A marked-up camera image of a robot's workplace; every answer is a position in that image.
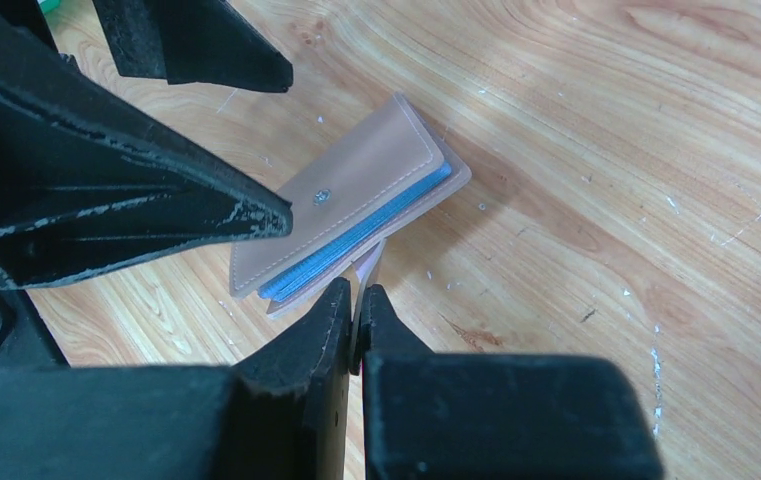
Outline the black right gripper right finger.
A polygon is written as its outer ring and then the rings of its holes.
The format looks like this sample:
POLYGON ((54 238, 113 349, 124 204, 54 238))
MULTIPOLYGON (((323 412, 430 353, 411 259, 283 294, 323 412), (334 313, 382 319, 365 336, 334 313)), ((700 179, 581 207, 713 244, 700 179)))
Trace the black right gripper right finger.
POLYGON ((370 287, 360 319, 370 479, 661 479, 623 372, 598 357, 438 353, 370 287))

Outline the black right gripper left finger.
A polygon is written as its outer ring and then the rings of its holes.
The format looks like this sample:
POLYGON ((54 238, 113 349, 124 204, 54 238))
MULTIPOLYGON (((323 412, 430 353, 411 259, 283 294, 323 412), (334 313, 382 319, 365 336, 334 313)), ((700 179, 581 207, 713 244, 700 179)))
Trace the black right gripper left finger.
POLYGON ((213 479, 340 479, 351 286, 337 278, 294 324, 232 367, 213 479))

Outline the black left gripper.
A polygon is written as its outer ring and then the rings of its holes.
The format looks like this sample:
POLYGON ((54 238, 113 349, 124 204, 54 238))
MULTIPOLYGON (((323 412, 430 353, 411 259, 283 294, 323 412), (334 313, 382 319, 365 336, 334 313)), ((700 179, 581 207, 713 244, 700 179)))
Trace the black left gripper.
POLYGON ((34 1, 0 1, 0 371, 69 362, 21 289, 284 237, 290 203, 90 80, 34 1))

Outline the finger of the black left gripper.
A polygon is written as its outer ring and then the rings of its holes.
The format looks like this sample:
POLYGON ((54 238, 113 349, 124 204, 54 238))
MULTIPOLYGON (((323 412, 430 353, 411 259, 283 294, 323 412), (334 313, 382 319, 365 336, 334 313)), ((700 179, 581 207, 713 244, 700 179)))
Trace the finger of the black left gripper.
POLYGON ((93 4, 121 76, 262 93, 293 85, 292 63, 228 1, 93 4))

